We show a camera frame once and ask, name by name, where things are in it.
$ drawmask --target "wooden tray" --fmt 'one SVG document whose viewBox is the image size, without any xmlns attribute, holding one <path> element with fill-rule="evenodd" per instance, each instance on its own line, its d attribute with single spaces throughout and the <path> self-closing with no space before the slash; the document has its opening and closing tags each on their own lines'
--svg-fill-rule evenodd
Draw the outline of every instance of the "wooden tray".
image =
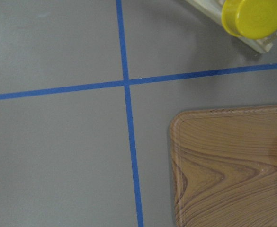
<svg viewBox="0 0 277 227">
<path fill-rule="evenodd" d="M 277 227 L 277 106 L 183 112 L 170 135 L 178 227 Z"/>
</svg>

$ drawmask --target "floor tile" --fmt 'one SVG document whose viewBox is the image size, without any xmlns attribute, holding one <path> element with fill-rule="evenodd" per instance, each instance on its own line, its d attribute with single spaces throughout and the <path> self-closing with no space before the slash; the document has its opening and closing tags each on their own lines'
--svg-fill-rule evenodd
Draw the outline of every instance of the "floor tile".
<svg viewBox="0 0 277 227">
<path fill-rule="evenodd" d="M 114 0 L 0 0 L 0 93 L 122 80 Z"/>
<path fill-rule="evenodd" d="M 131 86 L 145 226 L 175 226 L 168 128 L 184 110 L 277 104 L 277 70 Z"/>
<path fill-rule="evenodd" d="M 123 1 L 131 79 L 277 63 L 277 41 L 257 54 L 184 0 Z"/>
<path fill-rule="evenodd" d="M 137 226 L 121 87 L 0 101 L 0 227 Z"/>
</svg>

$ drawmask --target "yellow cap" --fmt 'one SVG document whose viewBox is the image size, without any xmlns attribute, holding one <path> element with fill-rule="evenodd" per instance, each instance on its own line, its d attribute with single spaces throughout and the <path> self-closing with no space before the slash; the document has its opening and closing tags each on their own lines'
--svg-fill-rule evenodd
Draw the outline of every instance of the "yellow cap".
<svg viewBox="0 0 277 227">
<path fill-rule="evenodd" d="M 277 0 L 226 0 L 222 23 L 234 36 L 267 37 L 277 30 Z"/>
</svg>

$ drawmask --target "wood grain pattern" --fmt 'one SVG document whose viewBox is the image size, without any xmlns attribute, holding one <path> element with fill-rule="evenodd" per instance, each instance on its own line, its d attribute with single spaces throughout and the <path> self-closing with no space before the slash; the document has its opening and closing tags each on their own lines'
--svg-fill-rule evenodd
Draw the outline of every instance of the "wood grain pattern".
<svg viewBox="0 0 277 227">
<path fill-rule="evenodd" d="M 178 227 L 277 227 L 277 106 L 182 112 L 170 135 Z"/>
</svg>

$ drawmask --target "blue tape line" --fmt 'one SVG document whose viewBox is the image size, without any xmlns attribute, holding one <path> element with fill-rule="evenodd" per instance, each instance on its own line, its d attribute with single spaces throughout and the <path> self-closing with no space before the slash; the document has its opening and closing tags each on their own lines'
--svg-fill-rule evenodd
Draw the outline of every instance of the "blue tape line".
<svg viewBox="0 0 277 227">
<path fill-rule="evenodd" d="M 147 84 L 147 83 L 164 82 L 164 81 L 170 81 L 170 80 L 209 77 L 209 76 L 218 76 L 218 75 L 234 74 L 234 73 L 241 73 L 241 72 L 273 70 L 273 69 L 277 69 L 277 63 L 245 66 L 245 67 L 237 67 L 237 68 L 221 69 L 221 70 L 209 70 L 209 71 L 202 71 L 202 72 L 181 73 L 181 74 L 175 74 L 175 75 L 148 77 L 148 78 L 141 78 L 141 79 L 131 79 L 129 81 L 129 84 L 130 85 Z"/>
<path fill-rule="evenodd" d="M 96 83 L 96 84 L 76 85 L 76 86 L 69 86 L 69 87 L 48 88 L 48 89 L 33 90 L 33 91 L 21 91 L 21 92 L 0 94 L 0 100 L 30 97 L 30 96 L 43 96 L 43 95 L 50 95 L 50 94 L 57 94 L 57 93 L 101 89 L 101 88 L 108 88 L 108 87 L 121 87 L 123 85 L 124 85 L 124 82 L 121 80 L 121 81 L 112 81 L 112 82 L 104 82 L 104 83 Z"/>
<path fill-rule="evenodd" d="M 135 203 L 136 203 L 137 224 L 138 224 L 138 227 L 143 227 L 143 208 L 142 208 L 138 164 L 137 164 L 137 156 L 136 156 L 131 91 L 130 91 L 130 84 L 129 84 L 129 72 L 128 72 L 128 63 L 127 63 L 126 44 L 125 44 L 125 29 L 124 29 L 123 9 L 122 9 L 121 0 L 116 0 L 116 9 L 117 9 L 117 21 L 118 21 L 123 77 L 125 82 L 125 106 L 126 106 L 130 153 L 131 153 L 131 161 L 132 161 L 132 174 L 133 174 L 134 194 L 135 194 Z"/>
</svg>

